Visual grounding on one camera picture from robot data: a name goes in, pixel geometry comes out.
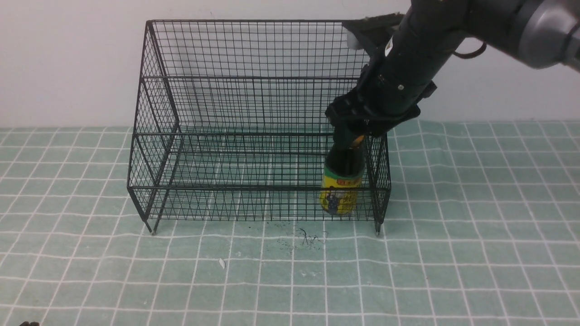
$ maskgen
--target black cable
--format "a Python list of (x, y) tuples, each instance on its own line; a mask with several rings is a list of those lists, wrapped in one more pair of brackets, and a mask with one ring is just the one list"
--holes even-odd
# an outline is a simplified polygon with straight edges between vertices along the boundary
[(457, 52), (453, 52), (453, 55), (460, 58), (460, 59), (473, 59), (475, 57), (479, 57), (480, 55), (482, 55), (485, 50), (487, 50), (487, 43), (483, 43), (481, 44), (481, 47), (478, 50), (475, 50), (472, 53), (457, 53)]

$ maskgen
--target yellow label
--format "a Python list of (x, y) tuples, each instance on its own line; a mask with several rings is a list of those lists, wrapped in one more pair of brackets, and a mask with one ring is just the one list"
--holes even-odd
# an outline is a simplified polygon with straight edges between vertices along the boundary
[(348, 214), (357, 205), (358, 188), (363, 177), (340, 178), (327, 169), (322, 177), (323, 191), (320, 192), (320, 205), (332, 215)]

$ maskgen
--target wire mesh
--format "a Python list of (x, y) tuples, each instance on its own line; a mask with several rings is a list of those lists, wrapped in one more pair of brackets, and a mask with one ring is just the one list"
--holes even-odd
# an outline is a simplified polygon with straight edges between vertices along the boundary
[(336, 21), (148, 21), (128, 179), (141, 218), (382, 221), (384, 138), (365, 142), (357, 209), (318, 202), (324, 110), (367, 61)]

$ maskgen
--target robotic arm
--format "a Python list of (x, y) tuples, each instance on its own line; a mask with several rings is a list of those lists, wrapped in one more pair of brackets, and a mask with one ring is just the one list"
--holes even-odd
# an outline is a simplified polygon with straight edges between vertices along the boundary
[[(418, 117), (417, 103), (436, 90), (432, 79), (452, 55), (470, 59), (489, 44), (532, 68), (563, 63), (580, 72), (580, 0), (411, 0), (404, 16), (343, 26), (349, 46), (370, 56), (356, 87), (326, 110), (343, 148)], [(483, 46), (457, 53), (466, 37)]]

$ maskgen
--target bottle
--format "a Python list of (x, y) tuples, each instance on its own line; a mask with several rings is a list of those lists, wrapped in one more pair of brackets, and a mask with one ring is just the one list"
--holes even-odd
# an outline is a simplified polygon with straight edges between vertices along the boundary
[(320, 205), (331, 215), (352, 212), (357, 205), (358, 188), (363, 182), (365, 159), (364, 136), (360, 136), (351, 147), (341, 149), (332, 146), (324, 162)]

